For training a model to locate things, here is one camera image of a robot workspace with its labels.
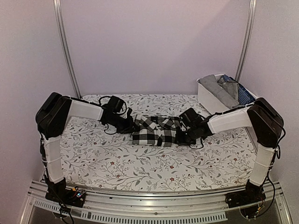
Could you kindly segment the black white checkered shirt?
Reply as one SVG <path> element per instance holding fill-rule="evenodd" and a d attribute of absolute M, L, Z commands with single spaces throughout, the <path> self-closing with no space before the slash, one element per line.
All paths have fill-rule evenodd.
<path fill-rule="evenodd" d="M 133 145 L 177 147 L 177 132 L 181 129 L 180 118 L 173 116 L 136 115 L 136 131 L 131 134 Z"/>

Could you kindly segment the white plastic bin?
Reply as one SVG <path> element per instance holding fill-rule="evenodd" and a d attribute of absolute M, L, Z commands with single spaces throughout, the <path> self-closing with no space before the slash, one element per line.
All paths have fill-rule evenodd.
<path fill-rule="evenodd" d="M 224 74 L 218 74 L 215 76 L 217 79 L 219 79 L 220 76 L 222 76 L 222 75 L 224 75 Z M 199 83 L 198 83 L 197 95 L 198 95 L 199 103 L 202 104 L 205 107 L 205 109 L 208 110 L 211 114 L 213 114 L 215 112 L 224 112 L 224 111 L 229 110 L 229 108 L 227 108 L 223 103 L 221 103 L 216 97 L 214 97 L 208 90 L 206 90 Z"/>

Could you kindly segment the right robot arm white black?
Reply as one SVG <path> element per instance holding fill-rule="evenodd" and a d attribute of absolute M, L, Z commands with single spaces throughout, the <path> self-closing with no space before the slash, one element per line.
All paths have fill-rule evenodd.
<path fill-rule="evenodd" d="M 179 144 L 185 145 L 194 144 L 197 139 L 204 140 L 224 131 L 249 129 L 249 135 L 256 139 L 257 154 L 241 197 L 245 203 L 252 203 L 257 199 L 275 160 L 281 157 L 280 141 L 286 135 L 283 118 L 268 101 L 258 98 L 251 104 L 215 112 L 206 118 L 202 118 L 190 108 L 179 118 L 186 130 L 178 130 L 176 139 Z"/>

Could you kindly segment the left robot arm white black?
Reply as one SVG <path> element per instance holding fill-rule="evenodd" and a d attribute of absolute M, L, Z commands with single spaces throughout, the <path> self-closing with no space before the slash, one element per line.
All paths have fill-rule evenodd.
<path fill-rule="evenodd" d="M 116 96 L 111 96 L 108 103 L 101 105 L 53 92 L 38 110 L 36 124 L 41 136 L 40 153 L 45 167 L 45 181 L 52 196 L 60 203 L 70 197 L 65 189 L 60 157 L 61 136 L 70 118 L 92 119 L 115 127 L 117 133 L 133 133 L 137 126 L 131 116 L 132 110 L 128 108 L 126 117 L 122 117 L 120 111 L 123 105 L 124 101 Z"/>

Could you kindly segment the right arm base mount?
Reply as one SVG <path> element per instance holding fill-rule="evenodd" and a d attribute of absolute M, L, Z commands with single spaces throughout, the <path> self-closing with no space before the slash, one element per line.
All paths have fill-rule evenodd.
<path fill-rule="evenodd" d="M 261 202 L 266 199 L 266 195 L 262 186 L 256 186 L 247 182 L 245 189 L 227 193 L 225 195 L 225 203 L 229 208 L 240 207 L 251 203 Z"/>

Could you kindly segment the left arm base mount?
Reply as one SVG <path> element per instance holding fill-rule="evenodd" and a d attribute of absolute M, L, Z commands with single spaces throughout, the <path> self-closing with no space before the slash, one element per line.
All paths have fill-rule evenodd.
<path fill-rule="evenodd" d="M 45 198 L 47 200 L 83 208 L 86 198 L 86 191 L 79 189 L 77 186 L 71 189 L 66 187 L 66 182 L 62 180 L 59 183 L 47 183 L 48 189 Z"/>

